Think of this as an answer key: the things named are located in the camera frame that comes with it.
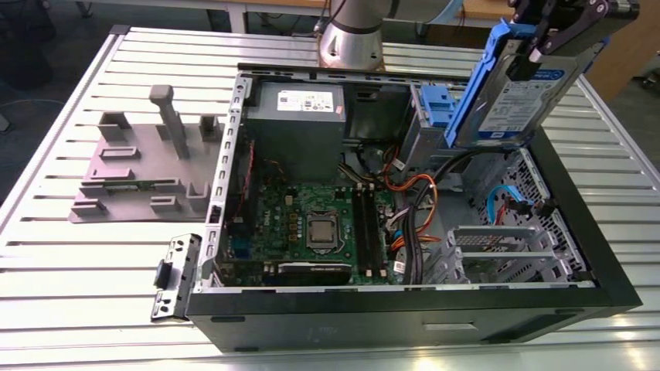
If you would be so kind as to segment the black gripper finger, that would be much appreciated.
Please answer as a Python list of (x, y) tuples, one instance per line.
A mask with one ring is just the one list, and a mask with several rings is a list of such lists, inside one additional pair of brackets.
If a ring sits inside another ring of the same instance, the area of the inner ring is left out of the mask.
[(508, 68), (509, 79), (523, 81), (529, 80), (540, 68), (540, 63), (531, 62), (531, 54), (547, 36), (555, 1), (524, 0), (509, 1), (508, 4), (515, 8), (512, 22), (535, 27), (533, 36), (521, 43), (516, 51), (516, 59)]
[(617, 1), (531, 1), (529, 61), (576, 58), (619, 30)]

